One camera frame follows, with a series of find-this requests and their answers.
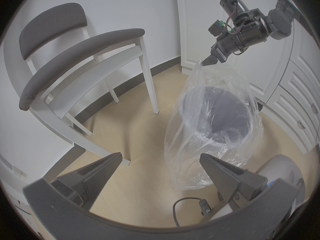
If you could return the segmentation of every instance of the transparent plastic bag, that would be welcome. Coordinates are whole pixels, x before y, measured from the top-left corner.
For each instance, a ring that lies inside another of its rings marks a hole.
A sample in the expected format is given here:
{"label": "transparent plastic bag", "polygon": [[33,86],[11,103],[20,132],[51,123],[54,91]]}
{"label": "transparent plastic bag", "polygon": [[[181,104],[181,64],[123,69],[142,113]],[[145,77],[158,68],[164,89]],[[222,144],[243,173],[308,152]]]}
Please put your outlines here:
{"label": "transparent plastic bag", "polygon": [[175,188],[211,185],[202,153],[244,166],[261,141],[262,120],[249,82],[226,65],[196,63],[177,98],[164,140],[164,159]]}

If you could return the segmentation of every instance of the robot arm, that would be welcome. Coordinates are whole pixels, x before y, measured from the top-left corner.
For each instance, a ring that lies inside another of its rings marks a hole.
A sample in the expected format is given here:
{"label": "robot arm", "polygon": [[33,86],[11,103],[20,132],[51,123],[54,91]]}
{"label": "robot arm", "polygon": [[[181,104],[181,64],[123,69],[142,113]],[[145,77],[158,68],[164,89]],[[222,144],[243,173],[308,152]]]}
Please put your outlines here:
{"label": "robot arm", "polygon": [[[249,10],[241,0],[220,0],[220,5],[229,15],[226,23],[217,20],[209,32],[217,37],[217,42],[211,47],[211,54],[202,64],[213,65],[226,62],[229,55],[240,51],[240,55],[249,46],[265,42],[271,36],[280,40],[290,36],[291,22],[295,7],[288,0],[279,0],[274,10],[264,16],[259,9]],[[229,20],[234,28],[228,31]]]}

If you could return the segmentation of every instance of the wooden floor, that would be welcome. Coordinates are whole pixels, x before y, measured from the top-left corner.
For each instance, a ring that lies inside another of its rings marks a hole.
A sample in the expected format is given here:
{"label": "wooden floor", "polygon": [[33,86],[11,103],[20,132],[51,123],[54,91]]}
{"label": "wooden floor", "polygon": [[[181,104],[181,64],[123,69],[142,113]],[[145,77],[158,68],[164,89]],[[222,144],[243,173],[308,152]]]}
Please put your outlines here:
{"label": "wooden floor", "polygon": [[[217,190],[208,186],[199,190],[174,189],[164,162],[164,138],[172,106],[187,75],[176,65],[153,77],[159,103],[154,114],[142,83],[110,103],[84,125],[93,131],[87,136],[92,142],[110,152],[121,152],[131,160],[129,166],[120,165],[104,187],[91,212],[101,217],[136,226],[175,227],[172,205],[183,197],[205,198],[211,207],[218,203]],[[286,155],[299,166],[306,182],[306,197],[314,188],[318,171],[318,157],[313,150],[303,155],[290,137],[273,121],[261,114],[264,136],[254,156],[245,168],[255,172],[276,154]],[[62,174],[85,166],[99,156],[85,152]],[[202,215],[196,200],[177,205],[181,226],[197,224]]]}

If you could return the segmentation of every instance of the silver handle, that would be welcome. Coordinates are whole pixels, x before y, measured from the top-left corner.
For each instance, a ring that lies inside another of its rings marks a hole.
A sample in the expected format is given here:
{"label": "silver handle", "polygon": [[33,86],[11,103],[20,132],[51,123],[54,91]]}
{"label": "silver handle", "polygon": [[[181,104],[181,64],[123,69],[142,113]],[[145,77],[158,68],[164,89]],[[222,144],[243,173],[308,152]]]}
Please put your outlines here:
{"label": "silver handle", "polygon": [[297,124],[298,124],[300,129],[302,129],[302,130],[306,129],[306,127],[303,126],[301,121],[298,121]]}
{"label": "silver handle", "polygon": [[318,110],[317,110],[317,108],[316,108],[316,106],[315,106],[314,103],[312,103],[312,105],[311,105],[311,110],[312,110],[312,112],[313,112],[314,114],[318,114]]}

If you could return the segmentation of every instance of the padded gray armrest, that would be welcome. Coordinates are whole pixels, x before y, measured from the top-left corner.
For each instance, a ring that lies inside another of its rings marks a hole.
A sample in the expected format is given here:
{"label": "padded gray armrest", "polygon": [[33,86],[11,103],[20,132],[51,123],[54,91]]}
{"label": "padded gray armrest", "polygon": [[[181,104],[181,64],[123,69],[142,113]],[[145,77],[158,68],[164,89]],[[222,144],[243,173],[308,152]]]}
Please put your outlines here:
{"label": "padded gray armrest", "polygon": [[19,44],[22,58],[26,60],[51,40],[87,25],[85,11],[78,3],[65,3],[42,12],[21,31]]}
{"label": "padded gray armrest", "polygon": [[130,39],[139,38],[145,33],[142,28],[131,28],[107,32],[88,38],[50,60],[29,80],[22,91],[19,108],[29,110],[37,95],[50,87],[59,77],[84,59],[100,52],[108,46]]}

